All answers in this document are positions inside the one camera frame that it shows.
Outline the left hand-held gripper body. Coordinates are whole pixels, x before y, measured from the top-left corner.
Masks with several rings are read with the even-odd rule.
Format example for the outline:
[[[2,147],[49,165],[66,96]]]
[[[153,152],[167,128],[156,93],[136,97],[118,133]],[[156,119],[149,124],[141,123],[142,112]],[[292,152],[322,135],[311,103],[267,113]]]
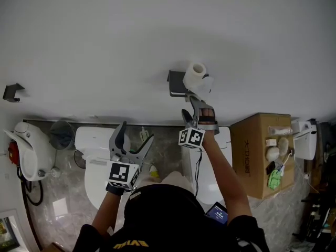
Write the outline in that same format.
[[[110,148],[110,160],[107,162],[107,181],[111,186],[126,191],[133,190],[139,177],[144,159],[144,151],[126,151]]]

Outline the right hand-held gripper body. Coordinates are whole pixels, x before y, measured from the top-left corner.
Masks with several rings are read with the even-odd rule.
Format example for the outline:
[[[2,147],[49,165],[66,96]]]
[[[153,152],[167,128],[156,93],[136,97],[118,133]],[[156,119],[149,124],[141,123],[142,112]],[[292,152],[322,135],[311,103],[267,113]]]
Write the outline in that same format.
[[[215,135],[219,134],[218,122],[216,124],[199,124],[198,120],[193,121],[193,128],[185,128],[179,132],[178,144],[186,148],[201,148],[206,131],[213,131]]]

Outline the person's right hand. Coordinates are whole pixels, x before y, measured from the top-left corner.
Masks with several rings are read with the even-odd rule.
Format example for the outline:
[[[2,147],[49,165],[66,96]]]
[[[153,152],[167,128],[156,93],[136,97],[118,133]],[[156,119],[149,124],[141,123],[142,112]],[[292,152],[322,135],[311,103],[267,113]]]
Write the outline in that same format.
[[[199,124],[216,124],[216,117],[213,109],[210,108],[202,108],[199,109],[199,114],[198,114],[198,123]]]

